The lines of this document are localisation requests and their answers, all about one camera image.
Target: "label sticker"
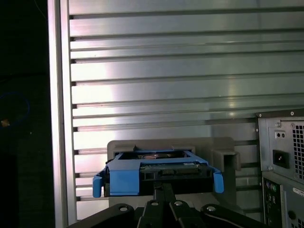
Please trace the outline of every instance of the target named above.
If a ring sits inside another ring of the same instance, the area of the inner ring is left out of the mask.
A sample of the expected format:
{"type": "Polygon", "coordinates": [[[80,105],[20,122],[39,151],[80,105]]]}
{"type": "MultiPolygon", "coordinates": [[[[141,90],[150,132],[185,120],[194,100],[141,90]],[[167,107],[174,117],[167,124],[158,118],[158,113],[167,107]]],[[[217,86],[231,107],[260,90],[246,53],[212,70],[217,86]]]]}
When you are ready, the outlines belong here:
{"type": "Polygon", "coordinates": [[[300,196],[304,196],[304,191],[301,191],[301,190],[296,189],[296,188],[293,188],[293,191],[294,191],[296,194],[299,194],[300,196]]]}

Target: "blue drive tray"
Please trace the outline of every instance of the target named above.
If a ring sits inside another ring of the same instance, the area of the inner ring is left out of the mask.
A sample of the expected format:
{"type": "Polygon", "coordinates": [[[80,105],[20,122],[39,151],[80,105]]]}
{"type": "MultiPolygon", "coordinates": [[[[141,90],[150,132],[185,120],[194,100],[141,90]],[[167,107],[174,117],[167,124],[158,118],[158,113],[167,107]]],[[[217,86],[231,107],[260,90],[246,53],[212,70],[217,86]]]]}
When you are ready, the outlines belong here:
{"type": "MultiPolygon", "coordinates": [[[[136,153],[158,153],[158,152],[174,152],[174,150],[162,151],[134,151],[136,153]]],[[[205,164],[213,171],[214,191],[216,193],[224,192],[223,176],[220,170],[209,166],[208,162],[190,151],[184,151],[187,157],[182,158],[165,158],[165,159],[130,159],[122,158],[123,152],[115,156],[108,162],[106,167],[96,174],[93,178],[93,197],[101,197],[101,188],[104,184],[104,176],[106,169],[110,172],[110,195],[111,196],[137,196],[140,194],[140,167],[142,164],[161,164],[161,163],[191,163],[198,162],[205,164]]]]}

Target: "blue cable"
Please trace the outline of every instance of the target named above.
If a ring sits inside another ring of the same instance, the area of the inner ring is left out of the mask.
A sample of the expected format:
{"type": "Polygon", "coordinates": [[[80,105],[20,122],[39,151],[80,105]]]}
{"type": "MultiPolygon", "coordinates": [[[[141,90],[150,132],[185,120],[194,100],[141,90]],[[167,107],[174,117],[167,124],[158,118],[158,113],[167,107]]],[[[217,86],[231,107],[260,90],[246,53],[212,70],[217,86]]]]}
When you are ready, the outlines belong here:
{"type": "Polygon", "coordinates": [[[8,127],[2,127],[0,125],[0,129],[4,129],[4,128],[11,128],[11,127],[14,127],[18,124],[20,124],[21,122],[23,122],[28,116],[29,116],[29,112],[30,112],[30,104],[29,104],[29,100],[25,98],[25,96],[19,92],[9,92],[9,93],[4,93],[0,96],[0,100],[5,98],[6,96],[9,96],[9,95],[18,95],[19,97],[21,97],[25,103],[27,104],[27,113],[21,118],[19,119],[18,121],[14,122],[13,124],[9,125],[8,127]]]}

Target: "dark background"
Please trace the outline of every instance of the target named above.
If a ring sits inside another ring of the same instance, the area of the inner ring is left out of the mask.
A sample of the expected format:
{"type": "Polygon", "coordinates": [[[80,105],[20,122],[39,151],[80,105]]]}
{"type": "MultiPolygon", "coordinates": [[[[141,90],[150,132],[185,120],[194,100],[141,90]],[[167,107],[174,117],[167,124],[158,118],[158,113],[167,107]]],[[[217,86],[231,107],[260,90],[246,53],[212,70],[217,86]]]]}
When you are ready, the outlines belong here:
{"type": "MultiPolygon", "coordinates": [[[[47,0],[36,3],[47,17],[47,0]]],[[[54,227],[48,21],[34,0],[1,0],[0,12],[0,97],[17,92],[0,98],[12,124],[0,128],[1,227],[54,227]]]]}

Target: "ventilation grille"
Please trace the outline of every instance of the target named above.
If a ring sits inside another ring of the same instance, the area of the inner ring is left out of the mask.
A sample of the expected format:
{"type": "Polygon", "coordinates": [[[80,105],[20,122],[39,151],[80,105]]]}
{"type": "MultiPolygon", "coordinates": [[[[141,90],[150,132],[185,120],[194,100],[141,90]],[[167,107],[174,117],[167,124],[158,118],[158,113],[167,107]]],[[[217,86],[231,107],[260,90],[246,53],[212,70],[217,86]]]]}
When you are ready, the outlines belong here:
{"type": "Polygon", "coordinates": [[[295,173],[299,175],[299,178],[304,180],[304,140],[303,134],[304,127],[301,125],[296,125],[295,130],[293,130],[294,138],[294,169],[295,173]]]}
{"type": "Polygon", "coordinates": [[[291,227],[292,228],[304,228],[304,222],[301,221],[300,219],[298,219],[298,224],[297,225],[291,224],[291,227]]]}

